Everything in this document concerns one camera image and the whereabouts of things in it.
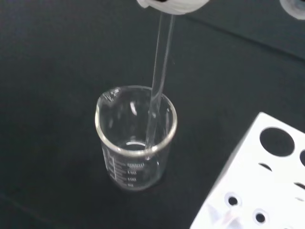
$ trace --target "white object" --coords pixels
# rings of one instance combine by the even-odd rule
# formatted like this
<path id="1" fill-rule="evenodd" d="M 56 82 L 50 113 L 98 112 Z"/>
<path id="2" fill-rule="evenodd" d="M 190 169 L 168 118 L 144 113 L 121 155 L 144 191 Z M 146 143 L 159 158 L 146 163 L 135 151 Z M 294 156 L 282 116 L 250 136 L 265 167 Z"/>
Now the white object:
<path id="1" fill-rule="evenodd" d="M 209 0 L 167 0 L 165 2 L 160 2 L 157 0 L 137 1 L 144 8 L 151 6 L 165 13 L 180 15 L 190 13 L 201 8 Z"/>
<path id="2" fill-rule="evenodd" d="M 284 10 L 299 20 L 305 20 L 305 1 L 303 0 L 280 0 Z"/>
<path id="3" fill-rule="evenodd" d="M 269 130 L 291 137 L 290 155 L 275 156 L 266 150 L 262 136 Z M 305 189 L 295 185 L 305 184 L 305 162 L 300 159 L 304 149 L 304 133 L 260 113 L 228 159 L 191 229 L 304 229 Z"/>

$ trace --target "transparent glass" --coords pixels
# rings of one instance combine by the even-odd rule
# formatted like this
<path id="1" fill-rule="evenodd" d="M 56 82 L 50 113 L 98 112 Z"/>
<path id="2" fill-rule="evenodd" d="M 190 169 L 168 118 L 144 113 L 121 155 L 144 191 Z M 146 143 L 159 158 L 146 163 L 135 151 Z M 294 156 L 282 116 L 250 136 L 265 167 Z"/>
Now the transparent glass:
<path id="1" fill-rule="evenodd" d="M 124 86 L 103 93 L 96 106 L 95 126 L 102 141 L 108 174 L 128 190 L 143 190 L 157 182 L 165 169 L 177 114 L 163 94 L 153 147 L 145 149 L 152 89 Z"/>

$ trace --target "dark green surface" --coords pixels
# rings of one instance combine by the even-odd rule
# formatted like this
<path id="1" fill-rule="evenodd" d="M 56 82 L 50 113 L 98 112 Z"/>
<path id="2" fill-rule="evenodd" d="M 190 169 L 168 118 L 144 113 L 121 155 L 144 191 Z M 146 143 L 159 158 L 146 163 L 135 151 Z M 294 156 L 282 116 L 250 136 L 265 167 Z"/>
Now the dark green surface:
<path id="1" fill-rule="evenodd" d="M 30 209 L 0 214 L 23 220 L 16 228 L 32 228 L 30 215 L 64 228 L 189 228 L 258 112 L 305 132 L 305 22 L 276 0 L 212 0 L 176 21 L 167 172 L 154 188 L 123 193 L 106 174 L 95 105 L 111 87 L 151 85 L 159 14 L 133 0 L 0 9 L 0 191 Z"/>
<path id="2" fill-rule="evenodd" d="M 3 229 L 64 229 L 40 218 L 31 209 L 1 194 L 0 228 Z"/>

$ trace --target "glass stirring rod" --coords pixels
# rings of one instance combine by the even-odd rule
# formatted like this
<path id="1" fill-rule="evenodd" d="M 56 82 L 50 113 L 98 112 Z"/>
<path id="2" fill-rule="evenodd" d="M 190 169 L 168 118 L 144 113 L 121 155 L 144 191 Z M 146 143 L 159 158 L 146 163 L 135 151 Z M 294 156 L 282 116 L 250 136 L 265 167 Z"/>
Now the glass stirring rod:
<path id="1" fill-rule="evenodd" d="M 149 149 L 154 145 L 155 133 L 157 128 L 157 118 L 165 81 L 168 56 L 172 42 L 174 23 L 174 15 L 161 12 L 156 57 L 153 71 L 152 95 L 149 106 L 145 149 Z"/>

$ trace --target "beaker rim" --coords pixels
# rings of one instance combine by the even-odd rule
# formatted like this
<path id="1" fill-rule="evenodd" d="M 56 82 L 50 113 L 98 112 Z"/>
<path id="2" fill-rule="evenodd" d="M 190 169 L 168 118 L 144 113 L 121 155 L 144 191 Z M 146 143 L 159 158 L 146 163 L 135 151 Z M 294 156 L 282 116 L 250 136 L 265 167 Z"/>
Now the beaker rim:
<path id="1" fill-rule="evenodd" d="M 122 87 L 115 87 L 113 89 L 110 89 L 109 91 L 112 90 L 116 90 L 116 89 L 147 89 L 147 90 L 152 90 L 151 87 L 146 87 L 146 86 L 139 86 L 139 85 L 130 85 L 130 86 L 122 86 Z M 166 146 L 168 146 L 175 133 L 177 130 L 177 123 L 178 123 L 178 119 L 177 119 L 177 113 L 176 113 L 176 109 L 174 107 L 174 105 L 172 104 L 172 102 L 169 100 L 169 98 L 167 98 L 166 95 L 162 94 L 162 98 L 168 103 L 168 105 L 170 106 L 171 109 L 171 113 L 172 113 L 172 118 L 173 118 L 173 123 L 172 126 L 170 128 L 169 133 L 166 135 L 166 137 L 158 144 L 154 145 L 153 147 L 149 148 L 149 149 L 144 149 L 144 150 L 127 150 L 127 149 L 123 149 L 120 148 L 118 146 L 116 146 L 115 144 L 113 144 L 103 133 L 101 126 L 100 126 L 100 108 L 98 106 L 98 103 L 96 105 L 96 111 L 95 111 L 95 128 L 96 131 L 101 139 L 101 141 L 112 151 L 124 155 L 124 156 L 130 156 L 130 157 L 141 157 L 141 156 L 150 156 L 150 155 L 154 155 L 157 152 L 161 151 L 163 148 L 165 148 Z"/>

